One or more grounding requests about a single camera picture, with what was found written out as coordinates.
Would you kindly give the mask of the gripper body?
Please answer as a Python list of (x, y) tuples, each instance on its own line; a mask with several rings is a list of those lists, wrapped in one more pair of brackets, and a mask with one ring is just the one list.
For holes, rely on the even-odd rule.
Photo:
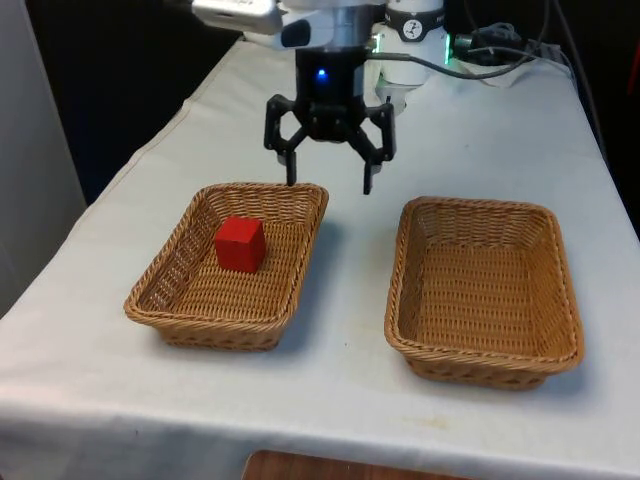
[(362, 47), (295, 53), (295, 117), (315, 141), (344, 143), (365, 118)]

